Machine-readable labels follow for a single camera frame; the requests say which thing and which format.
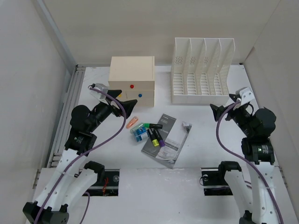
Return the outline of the beige wooden drawer cabinet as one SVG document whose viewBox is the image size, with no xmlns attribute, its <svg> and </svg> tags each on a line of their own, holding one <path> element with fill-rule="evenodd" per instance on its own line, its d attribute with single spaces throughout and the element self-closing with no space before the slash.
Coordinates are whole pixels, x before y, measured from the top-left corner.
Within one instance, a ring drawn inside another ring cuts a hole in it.
<svg viewBox="0 0 299 224">
<path fill-rule="evenodd" d="M 137 100 L 137 106 L 155 105 L 155 57 L 113 56 L 108 78 L 112 90 L 122 90 L 120 101 Z"/>
</svg>

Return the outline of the blue tape dispenser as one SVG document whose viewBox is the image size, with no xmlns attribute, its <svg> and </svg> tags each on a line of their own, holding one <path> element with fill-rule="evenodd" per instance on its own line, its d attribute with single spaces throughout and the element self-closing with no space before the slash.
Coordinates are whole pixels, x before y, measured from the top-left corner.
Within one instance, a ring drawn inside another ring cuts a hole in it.
<svg viewBox="0 0 299 224">
<path fill-rule="evenodd" d="M 149 137 L 149 134 L 147 132 L 147 129 L 145 127 L 140 127 L 138 129 L 135 129 L 133 131 L 134 138 L 136 142 L 140 142 L 142 140 L 145 140 Z"/>
</svg>

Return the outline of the grey booklet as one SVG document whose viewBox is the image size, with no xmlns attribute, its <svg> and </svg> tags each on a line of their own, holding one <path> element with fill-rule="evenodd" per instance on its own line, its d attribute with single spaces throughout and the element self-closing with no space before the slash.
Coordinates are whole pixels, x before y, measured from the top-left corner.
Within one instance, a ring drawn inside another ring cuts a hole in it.
<svg viewBox="0 0 299 224">
<path fill-rule="evenodd" d="M 165 146 L 155 147 L 151 139 L 148 139 L 141 152 L 163 166 L 173 168 L 191 131 L 192 124 L 166 114 L 161 116 L 158 124 L 163 125 L 163 128 L 158 130 Z"/>
</svg>

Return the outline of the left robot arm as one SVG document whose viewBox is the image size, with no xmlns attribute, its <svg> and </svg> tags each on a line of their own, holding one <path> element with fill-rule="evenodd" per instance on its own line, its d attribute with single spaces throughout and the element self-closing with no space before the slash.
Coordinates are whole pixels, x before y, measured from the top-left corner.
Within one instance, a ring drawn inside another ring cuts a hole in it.
<svg viewBox="0 0 299 224">
<path fill-rule="evenodd" d="M 94 184 L 105 178 L 105 167 L 94 161 L 86 161 L 89 153 L 97 148 L 93 131 L 110 115 L 128 118 L 137 100 L 121 102 L 117 97 L 121 90 L 107 92 L 90 87 L 105 96 L 92 110 L 78 105 L 71 112 L 71 130 L 58 165 L 41 194 L 33 202 L 27 202 L 23 213 L 32 224 L 65 224 L 70 210 L 81 196 Z"/>
</svg>

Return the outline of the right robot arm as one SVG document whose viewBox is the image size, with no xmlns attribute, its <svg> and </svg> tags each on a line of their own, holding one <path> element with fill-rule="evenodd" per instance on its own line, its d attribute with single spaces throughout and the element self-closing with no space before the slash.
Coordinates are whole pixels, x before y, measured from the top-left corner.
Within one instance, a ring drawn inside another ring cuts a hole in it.
<svg viewBox="0 0 299 224">
<path fill-rule="evenodd" d="M 246 163 L 250 185 L 246 184 L 242 168 L 236 161 L 222 161 L 216 178 L 220 183 L 228 184 L 240 213 L 239 223 L 282 224 L 284 220 L 275 198 L 275 155 L 270 140 L 276 128 L 276 116 L 265 107 L 248 113 L 247 107 L 252 105 L 245 96 L 231 94 L 230 97 L 234 103 L 226 107 L 210 105 L 217 123 L 216 139 L 226 152 Z M 233 120 L 245 134 L 241 141 L 242 155 L 229 150 L 220 140 L 223 119 Z"/>
</svg>

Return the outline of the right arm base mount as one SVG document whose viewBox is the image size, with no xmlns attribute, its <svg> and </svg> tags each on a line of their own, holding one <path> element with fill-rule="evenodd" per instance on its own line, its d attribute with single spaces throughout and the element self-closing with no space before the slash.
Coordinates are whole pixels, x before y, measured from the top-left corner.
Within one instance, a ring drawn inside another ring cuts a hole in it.
<svg viewBox="0 0 299 224">
<path fill-rule="evenodd" d="M 232 196 L 233 193 L 224 177 L 228 171 L 241 171 L 236 161 L 222 161 L 217 168 L 202 168 L 199 183 L 205 196 Z"/>
</svg>

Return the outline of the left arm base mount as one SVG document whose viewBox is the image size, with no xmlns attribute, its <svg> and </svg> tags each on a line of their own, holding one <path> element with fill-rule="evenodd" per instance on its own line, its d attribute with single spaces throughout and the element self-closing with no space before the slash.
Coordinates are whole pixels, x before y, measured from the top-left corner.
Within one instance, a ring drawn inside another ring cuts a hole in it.
<svg viewBox="0 0 299 224">
<path fill-rule="evenodd" d="M 87 190 L 90 196 L 118 196 L 119 169 L 105 169 L 104 165 L 94 161 L 86 163 L 84 168 L 92 169 L 98 175 L 96 183 Z"/>
</svg>

